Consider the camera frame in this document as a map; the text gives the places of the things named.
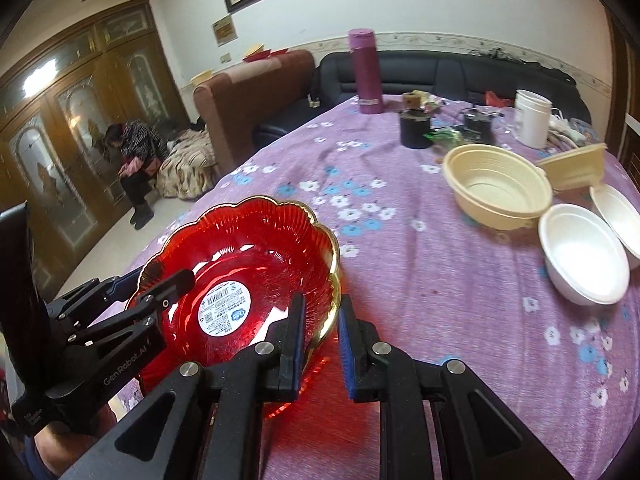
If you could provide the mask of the left hand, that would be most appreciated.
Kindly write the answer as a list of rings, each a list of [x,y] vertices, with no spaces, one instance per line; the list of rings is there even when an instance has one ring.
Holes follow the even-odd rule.
[[[116,416],[108,405],[96,414],[96,429],[90,434],[73,434],[49,425],[35,435],[35,447],[47,468],[56,478],[76,463],[116,424]]]

